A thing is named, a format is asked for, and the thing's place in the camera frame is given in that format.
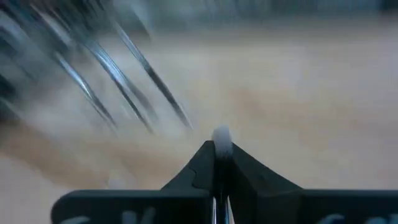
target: motion-blurred metal object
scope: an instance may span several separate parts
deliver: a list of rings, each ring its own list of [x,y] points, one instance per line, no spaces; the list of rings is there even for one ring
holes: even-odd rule
[[[92,38],[93,31],[96,29],[95,24],[98,23],[94,20],[95,15],[93,13],[95,12],[92,11],[93,8],[85,5],[83,1],[79,1],[76,4],[80,4],[80,7],[83,7],[83,9],[78,9],[77,5],[73,5],[69,1],[64,1],[61,5],[63,10],[59,10],[60,18],[65,21],[64,24],[69,24],[69,30],[72,36],[84,45],[90,51],[92,56],[99,61],[148,131],[153,132],[149,121],[139,111],[136,104],[131,100],[130,95],[135,96],[139,103],[147,110],[150,118],[157,120],[157,115],[152,105],[149,103],[149,100],[145,94],[143,94],[143,92],[141,92],[138,87],[136,87],[127,76],[125,76],[102,46]]]
[[[130,37],[127,35],[126,31],[120,26],[117,22],[111,6],[109,4],[103,5],[103,0],[95,0],[95,1],[87,1],[84,0],[84,3],[87,5],[88,9],[94,10],[92,15],[98,16],[100,21],[103,21],[103,18],[106,18],[107,21],[110,23],[111,27],[116,31],[120,39],[126,45],[126,47],[130,50],[130,52],[135,56],[135,58],[139,61],[141,66],[147,72],[150,79],[154,82],[156,87],[160,90],[160,92],[165,96],[166,100],[172,105],[173,110],[177,114],[178,118],[182,121],[182,123],[186,126],[191,128],[192,125],[189,122],[189,119],[185,112],[183,111],[182,107],[177,103],[177,100],[167,87],[167,85],[162,81],[162,79],[158,76],[155,70],[152,68],[150,63],[146,60],[145,56],[140,52],[137,46],[133,43]]]
[[[29,78],[36,79],[40,74],[39,63],[33,58],[44,56],[26,31],[4,11],[0,11],[0,39],[2,54],[19,67]]]
[[[48,49],[43,48],[41,46],[41,49],[38,51],[43,51],[43,53],[49,57],[50,60],[54,60],[57,62],[65,71],[66,73],[75,81],[75,83],[80,87],[80,89],[84,92],[86,98],[90,102],[90,104],[94,107],[94,109],[99,113],[99,115],[106,121],[108,125],[116,126],[116,123],[114,122],[114,119],[108,112],[108,110],[104,107],[102,102],[98,99],[94,91],[91,89],[89,84],[86,82],[86,80],[67,62],[67,60],[64,58],[64,56],[61,55],[60,51],[65,51],[65,48],[67,48],[68,43],[65,41],[67,38],[66,33],[61,34],[60,29],[61,27],[58,26],[56,27],[56,24],[54,24],[55,21],[50,23],[49,18],[45,18],[44,15],[38,11],[36,8],[32,6],[20,6],[19,8],[15,5],[12,5],[11,2],[7,2],[6,6],[11,9],[11,11],[16,15],[17,18],[19,18],[19,22],[23,23],[25,26],[30,26],[30,24],[36,22],[34,24],[34,27],[38,28],[39,30],[45,32],[43,33],[43,37],[45,37],[47,40],[50,41],[52,46]],[[34,18],[33,15],[36,13],[35,19],[37,21],[32,21],[31,19]],[[12,25],[9,25],[9,30],[13,31],[15,28],[18,28],[19,26],[15,23]],[[13,33],[14,35],[11,37],[11,39],[16,39],[18,38],[24,38],[24,40],[31,40],[28,35],[25,35],[24,31],[22,29],[18,30],[19,33]],[[35,46],[37,42],[30,41],[30,45]]]
[[[89,53],[110,76],[138,119],[149,132],[153,132],[150,120],[156,122],[158,117],[149,99],[121,71],[115,61],[94,38],[98,30],[104,27],[111,28],[113,31],[116,31],[119,38],[143,66],[156,87],[172,105],[173,110],[182,123],[187,127],[191,127],[187,115],[183,112],[182,107],[177,103],[171,91],[119,24],[112,8],[112,3],[112,1],[104,2],[101,0],[63,0],[57,1],[57,3],[49,0],[34,2],[5,0],[3,4],[6,5],[8,13],[12,14],[12,18],[8,19],[16,24],[14,26],[18,27],[17,30],[21,35],[13,34],[15,31],[10,28],[8,33],[12,34],[9,35],[11,37],[2,35],[2,38],[10,39],[8,42],[12,42],[15,45],[15,47],[11,48],[17,53],[24,51],[23,43],[29,43],[29,46],[33,46],[36,49],[35,51],[25,50],[26,52],[30,54],[42,54],[46,57],[45,60],[47,62],[55,62],[61,66],[84,92],[86,98],[99,115],[108,124],[116,126],[113,117],[102,102],[100,102],[89,83],[68,62],[68,52],[75,50],[74,47],[77,49],[79,47],[88,49]],[[21,70],[28,74],[32,72],[26,69],[27,63],[21,62],[21,64]],[[41,69],[34,70],[35,73],[40,73],[40,71]]]

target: blurred background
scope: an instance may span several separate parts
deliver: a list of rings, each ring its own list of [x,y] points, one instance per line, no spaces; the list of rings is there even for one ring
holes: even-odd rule
[[[159,189],[228,124],[308,188],[396,189],[394,0],[2,0],[0,217]]]

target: metal rod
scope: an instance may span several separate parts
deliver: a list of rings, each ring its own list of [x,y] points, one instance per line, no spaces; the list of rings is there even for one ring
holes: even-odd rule
[[[86,80],[62,57],[59,53],[55,53],[55,58],[58,59],[58,63],[61,67],[68,73],[68,75],[77,83],[85,94],[88,101],[91,103],[93,108],[97,113],[105,120],[108,124],[116,127],[116,123],[112,118],[111,114],[102,104],[100,99],[95,95],[94,91],[91,89]]]
[[[213,198],[213,224],[229,224],[229,202]]]
[[[192,127],[187,115],[184,113],[182,107],[177,103],[177,100],[174,98],[173,94],[170,92],[167,85],[162,81],[162,79],[158,76],[143,54],[139,51],[136,45],[132,42],[129,36],[126,34],[124,29],[117,23],[115,19],[110,17],[112,27],[116,30],[124,44],[130,50],[130,52],[135,56],[135,58],[140,62],[140,64],[144,67],[144,70],[147,72],[148,76],[152,79],[155,85],[158,87],[160,92],[166,97],[166,100],[172,105],[177,116],[180,118],[182,123],[186,127]]]
[[[85,46],[94,55],[97,61],[99,61],[99,63],[109,74],[113,82],[115,82],[119,91],[122,93],[123,97],[129,103],[130,107],[133,109],[138,119],[140,119],[140,121],[144,124],[144,126],[148,129],[150,133],[153,133],[153,130],[149,125],[149,122],[146,120],[145,117],[143,117],[141,112],[138,110],[137,106],[130,99],[129,95],[126,92],[126,88],[137,96],[137,99],[141,102],[141,104],[143,104],[143,106],[148,107],[150,104],[147,98],[144,96],[144,94],[141,93],[141,91],[139,91],[139,89],[135,87],[135,85],[133,85],[131,82],[128,81],[127,77],[123,74],[122,71],[120,71],[120,69],[111,59],[111,57],[105,52],[105,50],[102,49],[102,47],[98,43],[92,40],[90,42],[86,42]]]

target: wooden surface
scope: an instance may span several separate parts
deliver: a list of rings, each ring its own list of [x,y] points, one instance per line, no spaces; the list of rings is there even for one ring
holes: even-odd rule
[[[118,135],[73,85],[31,103],[25,124],[2,130],[0,217],[46,223],[51,204],[70,189],[157,189],[219,124],[230,126],[236,144],[302,187],[396,189],[397,28],[376,19],[139,42],[184,105],[192,131],[123,44],[102,37],[154,103],[157,134],[147,134],[131,116],[97,63],[75,62],[116,117]]]

